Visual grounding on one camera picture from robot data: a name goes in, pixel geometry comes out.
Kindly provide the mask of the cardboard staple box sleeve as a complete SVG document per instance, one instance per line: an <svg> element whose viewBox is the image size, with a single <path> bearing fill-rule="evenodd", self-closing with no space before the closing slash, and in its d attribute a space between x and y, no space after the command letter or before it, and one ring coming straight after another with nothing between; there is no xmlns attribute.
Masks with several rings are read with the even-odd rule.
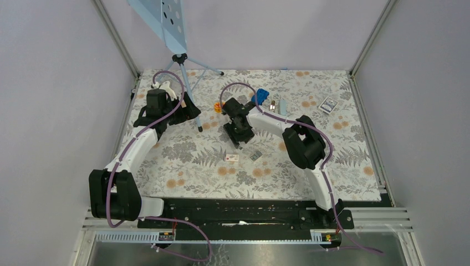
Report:
<svg viewBox="0 0 470 266"><path fill-rule="evenodd" d="M239 155L238 154L226 154L225 161L227 162L238 162Z"/></svg>

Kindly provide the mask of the silver stapler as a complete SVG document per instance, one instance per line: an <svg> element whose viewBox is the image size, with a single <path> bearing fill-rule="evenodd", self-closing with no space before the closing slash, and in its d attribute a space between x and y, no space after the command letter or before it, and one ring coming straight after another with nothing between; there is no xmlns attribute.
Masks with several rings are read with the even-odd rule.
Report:
<svg viewBox="0 0 470 266"><path fill-rule="evenodd" d="M269 105L269 111L276 112L281 116L287 115L287 102L284 99L279 101L272 100Z"/></svg>

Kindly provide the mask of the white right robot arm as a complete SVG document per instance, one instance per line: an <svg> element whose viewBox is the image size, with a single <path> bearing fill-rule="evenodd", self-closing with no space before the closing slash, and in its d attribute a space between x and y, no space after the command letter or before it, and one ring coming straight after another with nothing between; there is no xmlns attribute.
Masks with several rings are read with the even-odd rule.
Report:
<svg viewBox="0 0 470 266"><path fill-rule="evenodd" d="M337 199L326 170L326 162L330 158L325 153L326 147L332 147L332 144L308 116L292 120L265 110L252 101L242 105L235 98L223 104L222 113L229 117L224 130L236 148L243 142L248 143L254 137L255 129L282 138L291 162L304 170L316 205L322 209L318 213L320 225L332 228L340 221L339 212L334 208Z"/></svg>

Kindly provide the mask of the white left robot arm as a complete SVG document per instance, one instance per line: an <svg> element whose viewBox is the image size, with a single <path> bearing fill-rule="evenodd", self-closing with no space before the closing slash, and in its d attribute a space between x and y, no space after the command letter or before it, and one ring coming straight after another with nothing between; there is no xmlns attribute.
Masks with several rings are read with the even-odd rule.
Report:
<svg viewBox="0 0 470 266"><path fill-rule="evenodd" d="M192 120L200 113L185 91L176 96L171 89L149 90L124 148L104 169L92 170L89 175L93 217L117 221L150 217L156 226L167 227L171 211L164 208L162 199L141 196L135 177L168 126Z"/></svg>

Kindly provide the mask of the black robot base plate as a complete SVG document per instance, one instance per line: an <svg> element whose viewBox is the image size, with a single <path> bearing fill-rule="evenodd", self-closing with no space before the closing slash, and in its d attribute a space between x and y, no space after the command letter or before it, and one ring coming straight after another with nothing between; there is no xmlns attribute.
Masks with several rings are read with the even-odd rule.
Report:
<svg viewBox="0 0 470 266"><path fill-rule="evenodd" d="M165 198L164 221L145 219L140 229L169 229L178 241L203 240L188 222L212 241L310 240L312 229L335 233L353 229L352 214L342 202L338 218L312 200Z"/></svg>

